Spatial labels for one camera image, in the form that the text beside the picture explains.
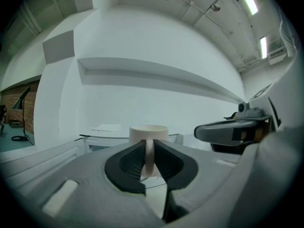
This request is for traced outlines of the blue-grey table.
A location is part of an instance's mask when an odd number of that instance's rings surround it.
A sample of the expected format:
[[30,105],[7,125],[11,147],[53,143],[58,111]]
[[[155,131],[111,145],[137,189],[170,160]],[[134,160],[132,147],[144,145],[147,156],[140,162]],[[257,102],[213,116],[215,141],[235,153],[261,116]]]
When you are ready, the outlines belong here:
[[11,138],[13,136],[23,136],[23,128],[11,128],[8,124],[4,125],[2,135],[0,135],[0,152],[8,152],[12,150],[22,149],[35,144],[34,134],[25,131],[29,137],[29,141],[15,142]]

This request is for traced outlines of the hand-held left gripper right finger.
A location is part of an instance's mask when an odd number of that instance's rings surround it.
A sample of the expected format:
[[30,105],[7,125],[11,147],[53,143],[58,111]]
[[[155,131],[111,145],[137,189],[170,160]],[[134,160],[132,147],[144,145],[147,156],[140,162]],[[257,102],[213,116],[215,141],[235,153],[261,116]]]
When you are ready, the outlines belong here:
[[258,225],[276,210],[302,165],[302,128],[285,128],[242,155],[156,141],[171,225]]

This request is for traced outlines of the ceiling air vent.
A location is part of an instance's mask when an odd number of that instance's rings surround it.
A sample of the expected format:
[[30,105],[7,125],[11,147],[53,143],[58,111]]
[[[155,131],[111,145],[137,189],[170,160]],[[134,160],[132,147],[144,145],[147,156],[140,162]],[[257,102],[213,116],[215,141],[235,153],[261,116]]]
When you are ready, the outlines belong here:
[[268,63],[269,65],[274,65],[284,60],[286,57],[286,49],[285,47],[280,47],[268,54]]

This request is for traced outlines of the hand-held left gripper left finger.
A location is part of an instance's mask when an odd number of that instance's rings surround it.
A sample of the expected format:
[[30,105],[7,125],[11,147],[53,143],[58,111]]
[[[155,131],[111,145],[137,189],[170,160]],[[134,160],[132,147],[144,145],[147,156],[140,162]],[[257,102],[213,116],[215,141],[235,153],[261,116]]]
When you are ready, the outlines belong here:
[[85,153],[67,143],[6,162],[6,184],[38,228],[160,228],[146,200],[144,140]]

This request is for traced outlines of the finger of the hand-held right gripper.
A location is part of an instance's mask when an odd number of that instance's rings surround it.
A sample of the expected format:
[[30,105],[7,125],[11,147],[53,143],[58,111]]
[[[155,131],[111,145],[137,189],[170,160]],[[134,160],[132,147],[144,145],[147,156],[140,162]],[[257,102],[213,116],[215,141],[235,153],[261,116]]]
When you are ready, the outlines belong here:
[[199,125],[194,137],[200,141],[221,145],[240,146],[257,143],[256,135],[262,135],[263,127],[271,128],[271,116],[237,117],[221,122]]

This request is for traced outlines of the white mug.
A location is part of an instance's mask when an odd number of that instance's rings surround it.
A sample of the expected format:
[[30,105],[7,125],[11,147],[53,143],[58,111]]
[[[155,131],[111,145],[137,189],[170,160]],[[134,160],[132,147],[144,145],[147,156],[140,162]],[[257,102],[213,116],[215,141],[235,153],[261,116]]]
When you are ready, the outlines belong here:
[[154,177],[160,173],[155,165],[154,140],[168,140],[169,130],[165,126],[137,125],[129,129],[129,143],[138,143],[145,140],[144,166],[142,177]]

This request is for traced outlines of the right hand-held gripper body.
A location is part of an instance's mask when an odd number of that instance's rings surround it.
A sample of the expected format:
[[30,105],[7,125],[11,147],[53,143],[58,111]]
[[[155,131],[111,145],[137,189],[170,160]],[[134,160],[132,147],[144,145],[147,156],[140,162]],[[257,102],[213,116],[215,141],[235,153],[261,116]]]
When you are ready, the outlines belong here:
[[298,127],[299,80],[279,79],[262,88],[225,120],[256,122],[255,126],[241,128],[242,142],[260,142],[271,132]]

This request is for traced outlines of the black desk lamp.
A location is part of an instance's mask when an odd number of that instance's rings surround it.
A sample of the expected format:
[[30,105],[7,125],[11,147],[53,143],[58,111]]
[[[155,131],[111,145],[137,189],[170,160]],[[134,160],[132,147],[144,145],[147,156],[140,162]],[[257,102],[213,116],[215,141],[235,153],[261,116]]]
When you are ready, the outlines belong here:
[[12,106],[12,110],[21,110],[22,111],[22,128],[23,128],[23,135],[18,135],[18,136],[13,136],[11,137],[11,140],[14,142],[29,142],[32,146],[34,145],[30,141],[30,137],[26,134],[25,130],[25,112],[24,112],[24,107],[25,107],[25,97],[27,94],[30,92],[30,87],[27,86],[24,92],[21,94],[21,96],[17,99],[15,104]]

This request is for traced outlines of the ceiling light panel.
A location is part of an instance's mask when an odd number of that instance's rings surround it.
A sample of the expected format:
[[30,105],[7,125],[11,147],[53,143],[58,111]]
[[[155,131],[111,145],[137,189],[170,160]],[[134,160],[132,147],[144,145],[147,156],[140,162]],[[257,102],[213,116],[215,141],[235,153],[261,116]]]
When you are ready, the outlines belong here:
[[249,10],[252,15],[256,14],[258,12],[257,5],[254,0],[245,0],[246,4],[249,7]]
[[267,57],[267,40],[266,40],[266,37],[262,37],[260,39],[260,46],[261,46],[261,58],[265,59]]

